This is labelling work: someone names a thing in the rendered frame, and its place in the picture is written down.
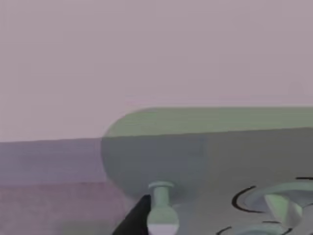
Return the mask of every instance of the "pink wall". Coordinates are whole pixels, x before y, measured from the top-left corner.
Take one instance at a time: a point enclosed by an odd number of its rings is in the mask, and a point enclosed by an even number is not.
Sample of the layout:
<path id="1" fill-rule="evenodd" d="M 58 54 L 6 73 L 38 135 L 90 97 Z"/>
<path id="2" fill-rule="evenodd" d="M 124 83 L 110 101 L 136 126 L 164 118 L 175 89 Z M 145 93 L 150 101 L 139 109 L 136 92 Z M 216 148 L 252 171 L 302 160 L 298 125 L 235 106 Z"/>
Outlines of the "pink wall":
<path id="1" fill-rule="evenodd" d="M 2 0 L 0 141 L 152 106 L 311 105 L 309 0 Z"/>
<path id="2" fill-rule="evenodd" d="M 109 182 L 0 187 L 0 234 L 71 235 L 75 226 L 93 231 L 97 222 L 115 226 L 129 205 Z M 62 233 L 67 223 L 75 226 Z"/>

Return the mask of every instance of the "black object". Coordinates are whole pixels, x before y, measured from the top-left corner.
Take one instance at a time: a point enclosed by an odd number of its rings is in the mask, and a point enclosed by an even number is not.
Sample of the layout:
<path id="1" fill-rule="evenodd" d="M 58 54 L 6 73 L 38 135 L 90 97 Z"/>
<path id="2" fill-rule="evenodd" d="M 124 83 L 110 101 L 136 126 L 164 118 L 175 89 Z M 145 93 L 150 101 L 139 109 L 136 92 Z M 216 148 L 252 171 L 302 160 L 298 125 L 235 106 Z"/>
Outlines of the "black object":
<path id="1" fill-rule="evenodd" d="M 147 218 L 151 211 L 151 196 L 144 195 L 112 235 L 149 235 Z"/>

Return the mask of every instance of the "pink surface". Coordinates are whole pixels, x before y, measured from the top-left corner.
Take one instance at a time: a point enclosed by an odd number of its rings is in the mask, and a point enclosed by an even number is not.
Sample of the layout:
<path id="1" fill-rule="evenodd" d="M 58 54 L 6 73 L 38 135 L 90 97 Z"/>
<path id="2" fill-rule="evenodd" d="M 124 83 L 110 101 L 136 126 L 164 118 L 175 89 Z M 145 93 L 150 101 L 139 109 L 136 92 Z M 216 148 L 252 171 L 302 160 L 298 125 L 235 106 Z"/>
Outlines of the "pink surface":
<path id="1" fill-rule="evenodd" d="M 0 187 L 0 234 L 64 235 L 66 223 L 115 226 L 127 205 L 111 183 Z"/>
<path id="2" fill-rule="evenodd" d="M 0 141 L 154 106 L 312 105 L 309 0 L 2 0 Z"/>

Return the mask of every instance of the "green panel edge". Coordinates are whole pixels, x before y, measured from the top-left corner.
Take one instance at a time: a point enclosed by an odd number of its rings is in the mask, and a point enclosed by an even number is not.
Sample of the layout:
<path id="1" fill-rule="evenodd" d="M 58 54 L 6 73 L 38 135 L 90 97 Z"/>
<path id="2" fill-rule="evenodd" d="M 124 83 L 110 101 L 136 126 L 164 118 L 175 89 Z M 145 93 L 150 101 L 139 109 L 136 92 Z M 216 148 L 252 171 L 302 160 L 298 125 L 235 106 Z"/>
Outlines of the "green panel edge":
<path id="1" fill-rule="evenodd" d="M 313 127 L 311 107 L 150 108 L 127 114 L 105 137 Z"/>

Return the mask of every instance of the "white wall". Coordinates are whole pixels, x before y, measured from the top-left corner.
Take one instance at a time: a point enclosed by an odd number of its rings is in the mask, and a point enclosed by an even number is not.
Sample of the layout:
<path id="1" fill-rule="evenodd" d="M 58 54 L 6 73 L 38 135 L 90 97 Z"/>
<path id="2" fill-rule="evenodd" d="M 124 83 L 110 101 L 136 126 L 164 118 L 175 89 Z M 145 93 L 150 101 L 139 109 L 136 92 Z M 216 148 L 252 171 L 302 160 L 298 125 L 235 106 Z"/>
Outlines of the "white wall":
<path id="1" fill-rule="evenodd" d="M 0 141 L 151 106 L 312 104 L 310 0 L 2 0 Z"/>

